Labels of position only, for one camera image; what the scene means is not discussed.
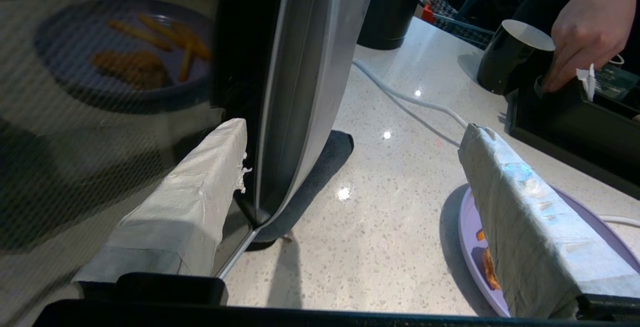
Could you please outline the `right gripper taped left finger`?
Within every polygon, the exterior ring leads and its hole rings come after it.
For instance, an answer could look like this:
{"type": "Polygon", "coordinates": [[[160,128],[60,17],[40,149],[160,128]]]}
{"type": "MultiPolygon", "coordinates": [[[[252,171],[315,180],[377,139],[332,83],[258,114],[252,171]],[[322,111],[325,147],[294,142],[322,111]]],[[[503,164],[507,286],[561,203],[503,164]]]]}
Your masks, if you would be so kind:
{"type": "Polygon", "coordinates": [[[236,191],[245,191],[244,119],[209,133],[151,194],[124,215],[72,279],[84,300],[111,300],[129,282],[208,278],[236,191]]]}

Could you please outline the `bare person hand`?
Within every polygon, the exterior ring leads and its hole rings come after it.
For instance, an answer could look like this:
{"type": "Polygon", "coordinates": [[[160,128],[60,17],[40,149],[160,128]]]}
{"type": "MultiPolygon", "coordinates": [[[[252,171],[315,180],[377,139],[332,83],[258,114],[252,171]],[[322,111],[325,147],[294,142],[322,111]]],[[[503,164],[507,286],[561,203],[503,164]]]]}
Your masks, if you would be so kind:
{"type": "Polygon", "coordinates": [[[542,90],[557,92],[578,69],[601,68],[627,45],[638,0],[569,0],[551,28],[555,52],[542,90]]]}

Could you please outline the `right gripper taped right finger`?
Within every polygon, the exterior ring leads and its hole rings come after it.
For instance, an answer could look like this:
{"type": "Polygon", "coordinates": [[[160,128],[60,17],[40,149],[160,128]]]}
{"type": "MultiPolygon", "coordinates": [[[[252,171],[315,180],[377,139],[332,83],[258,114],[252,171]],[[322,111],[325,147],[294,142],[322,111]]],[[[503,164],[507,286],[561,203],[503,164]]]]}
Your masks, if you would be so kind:
{"type": "Polygon", "coordinates": [[[510,316],[638,313],[637,270],[498,133],[468,124],[458,158],[510,316]]]}

